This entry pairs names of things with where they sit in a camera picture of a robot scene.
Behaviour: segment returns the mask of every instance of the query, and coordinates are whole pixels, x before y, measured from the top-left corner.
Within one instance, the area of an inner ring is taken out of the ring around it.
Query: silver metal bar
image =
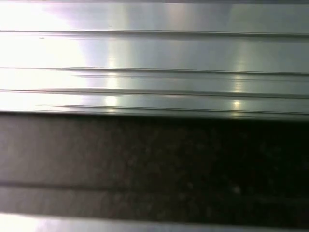
[[[0,69],[0,90],[300,97],[305,76],[207,72]]]
[[[0,67],[309,73],[309,40],[0,35]]]
[[[1,231],[23,232],[304,232],[278,228],[121,222],[70,217],[0,214]]]
[[[43,111],[47,107],[57,107],[58,111],[68,111],[80,107],[85,112],[91,108],[159,109],[187,111],[228,111],[260,112],[281,114],[309,114],[309,99],[246,98],[223,96],[184,96],[157,94],[69,94],[0,92],[3,111]]]
[[[309,34],[309,6],[291,3],[1,1],[0,30]]]

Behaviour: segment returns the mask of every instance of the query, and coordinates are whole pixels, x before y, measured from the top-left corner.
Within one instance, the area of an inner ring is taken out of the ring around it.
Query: metal edge
[[[255,228],[241,226],[168,224],[112,221],[71,217],[0,214],[1,231],[24,232],[304,232],[298,229]]]
[[[203,116],[230,116],[240,118],[246,113],[273,115],[309,114],[309,99],[247,98],[224,96],[184,96],[158,94],[74,94],[0,92],[1,111],[13,112],[76,112],[101,114],[140,114],[141,110],[157,115],[170,115],[186,111]]]

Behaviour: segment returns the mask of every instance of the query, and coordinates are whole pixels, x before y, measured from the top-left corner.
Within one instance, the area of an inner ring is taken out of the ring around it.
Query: aluminum profile
[[[219,225],[180,225],[175,223],[150,223],[112,221],[73,217],[42,217],[34,215],[0,214],[2,231],[24,232],[305,232],[298,229],[255,228]]]
[[[309,3],[1,1],[0,110],[309,119]]]

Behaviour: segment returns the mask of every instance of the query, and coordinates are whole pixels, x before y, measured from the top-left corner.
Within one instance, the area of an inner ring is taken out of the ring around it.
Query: metal rail
[[[123,222],[69,217],[0,214],[1,231],[23,232],[305,232],[254,227]]]
[[[293,1],[2,1],[0,110],[306,120],[308,21]]]

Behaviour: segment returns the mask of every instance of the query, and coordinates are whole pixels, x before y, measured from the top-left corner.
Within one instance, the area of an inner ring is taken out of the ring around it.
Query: dark surface
[[[0,115],[0,210],[309,228],[308,123]]]

